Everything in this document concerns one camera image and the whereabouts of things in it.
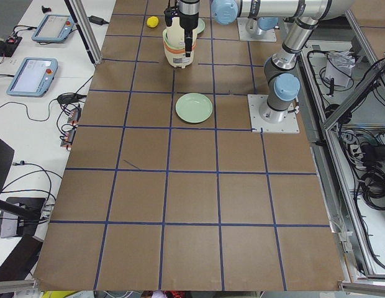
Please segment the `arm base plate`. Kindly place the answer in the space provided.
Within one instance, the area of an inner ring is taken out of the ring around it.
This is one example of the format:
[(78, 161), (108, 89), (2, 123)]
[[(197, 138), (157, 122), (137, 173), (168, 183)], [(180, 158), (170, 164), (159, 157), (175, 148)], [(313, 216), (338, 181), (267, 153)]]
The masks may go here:
[(294, 106), (290, 103), (285, 111), (274, 111), (267, 103), (266, 94), (249, 94), (248, 108), (251, 131), (255, 133), (299, 133), (299, 125)]
[(241, 41), (275, 42), (277, 17), (261, 17), (258, 19), (238, 18), (238, 34)]

